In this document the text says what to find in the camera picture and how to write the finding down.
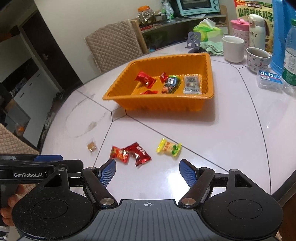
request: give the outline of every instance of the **dark brown door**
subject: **dark brown door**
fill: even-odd
[[[36,12],[22,28],[38,55],[64,90],[69,91],[82,85],[39,12]]]

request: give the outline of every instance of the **triangular cutout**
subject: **triangular cutout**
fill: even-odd
[[[60,187],[61,185],[62,185],[61,175],[56,175],[47,184],[45,184],[44,187],[45,188],[48,188],[48,187]]]
[[[239,174],[235,175],[234,186],[239,188],[251,188],[252,185],[249,184],[243,177]]]

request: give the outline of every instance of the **orange plastic basket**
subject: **orange plastic basket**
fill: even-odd
[[[140,95],[140,93],[148,90],[142,83],[135,81],[140,71],[144,71],[156,79],[150,90],[157,90],[157,94]],[[159,76],[163,72],[181,78],[181,84],[173,94],[161,93],[163,83]],[[201,95],[183,94],[183,78],[187,75],[200,75]],[[114,100],[127,110],[198,111],[202,109],[204,101],[213,96],[214,87],[210,56],[207,53],[198,53],[133,61],[110,86],[103,96],[103,100]]]

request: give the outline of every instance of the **red candy wrapper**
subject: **red candy wrapper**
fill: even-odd
[[[161,74],[161,76],[159,76],[159,78],[160,78],[160,81],[161,81],[162,83],[164,83],[164,82],[167,80],[168,75],[166,75],[166,73],[163,72],[163,73]]]
[[[145,94],[157,94],[158,91],[144,91],[140,95],[145,95]]]
[[[140,71],[135,78],[136,81],[140,81],[148,89],[151,89],[152,85],[155,83],[156,79],[153,79],[151,76],[147,75],[145,72]]]
[[[139,146],[137,142],[123,149],[132,154],[132,156],[136,159],[136,166],[151,160],[151,157],[142,147]]]
[[[120,149],[116,146],[112,146],[110,159],[118,159],[118,160],[121,160],[123,163],[127,163],[128,158],[129,158],[129,154],[124,149]]]

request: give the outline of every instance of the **white marble table top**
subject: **white marble table top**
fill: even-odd
[[[187,53],[186,43],[163,48],[141,58]],[[296,100],[285,93],[260,89],[246,60],[232,64],[211,57],[215,96],[199,112],[128,111],[102,96],[127,66],[111,70],[74,91],[58,111],[42,154],[80,159],[84,167],[101,166],[112,145],[138,142],[152,161],[136,167],[117,162],[109,192],[121,199],[175,199],[189,187],[179,174],[179,161],[219,173],[239,169],[263,190],[273,194],[296,169]],[[158,155],[162,137],[182,143],[174,159]],[[90,153],[87,144],[98,149]]]

